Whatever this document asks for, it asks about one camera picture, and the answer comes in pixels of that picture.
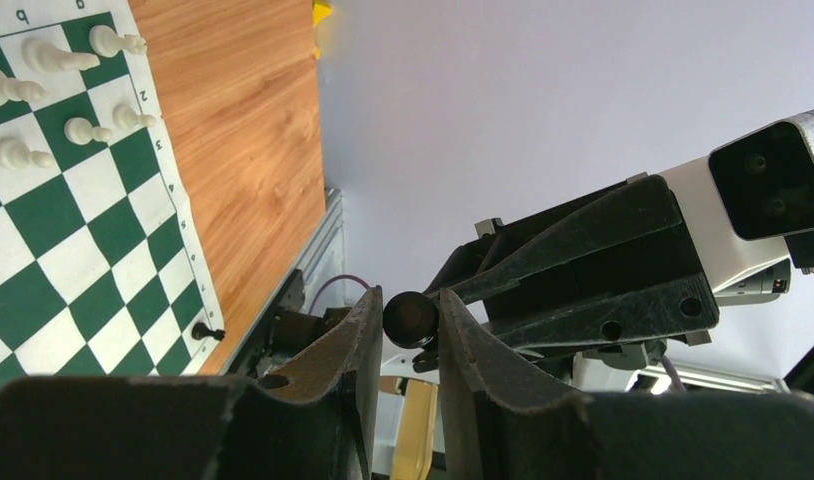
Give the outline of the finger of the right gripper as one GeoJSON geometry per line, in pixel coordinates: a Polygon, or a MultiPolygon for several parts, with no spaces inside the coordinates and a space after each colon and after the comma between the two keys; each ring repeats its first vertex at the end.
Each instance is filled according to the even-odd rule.
{"type": "Polygon", "coordinates": [[[582,301],[487,330],[512,348],[595,347],[708,330],[719,308],[701,274],[612,297],[582,301]]]}
{"type": "Polygon", "coordinates": [[[498,227],[457,247],[424,291],[445,289],[471,303],[595,252],[684,223],[665,179],[621,182],[498,227]]]}

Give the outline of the green white chess mat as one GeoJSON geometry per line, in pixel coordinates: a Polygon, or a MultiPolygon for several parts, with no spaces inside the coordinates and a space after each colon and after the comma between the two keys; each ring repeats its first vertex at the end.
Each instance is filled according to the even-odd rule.
{"type": "Polygon", "coordinates": [[[141,35],[124,1],[0,1],[0,70],[48,96],[0,107],[0,140],[17,138],[55,164],[0,166],[0,388],[35,375],[190,375],[223,329],[217,295],[144,55],[96,54],[93,26],[141,35]],[[29,39],[99,57],[85,71],[39,74],[29,39]],[[123,130],[113,109],[156,118],[123,130]],[[75,145],[66,121],[113,131],[75,145]]]}

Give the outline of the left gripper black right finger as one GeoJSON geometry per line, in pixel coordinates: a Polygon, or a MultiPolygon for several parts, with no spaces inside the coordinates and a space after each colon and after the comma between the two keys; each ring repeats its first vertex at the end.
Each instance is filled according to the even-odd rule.
{"type": "Polygon", "coordinates": [[[814,398],[585,393],[440,296],[439,394],[452,479],[814,479],[814,398]]]}

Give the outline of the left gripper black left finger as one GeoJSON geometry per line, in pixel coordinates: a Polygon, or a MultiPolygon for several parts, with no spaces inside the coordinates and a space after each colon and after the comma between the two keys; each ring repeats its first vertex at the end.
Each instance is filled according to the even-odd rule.
{"type": "Polygon", "coordinates": [[[265,377],[30,376],[0,389],[0,479],[367,479],[383,298],[265,377]]]}

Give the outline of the black chess rook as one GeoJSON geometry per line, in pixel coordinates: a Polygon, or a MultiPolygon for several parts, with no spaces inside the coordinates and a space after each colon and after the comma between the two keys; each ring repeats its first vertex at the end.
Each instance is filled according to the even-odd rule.
{"type": "Polygon", "coordinates": [[[191,330],[190,335],[194,340],[213,339],[221,342],[226,335],[223,329],[213,329],[204,322],[196,322],[191,330]]]}

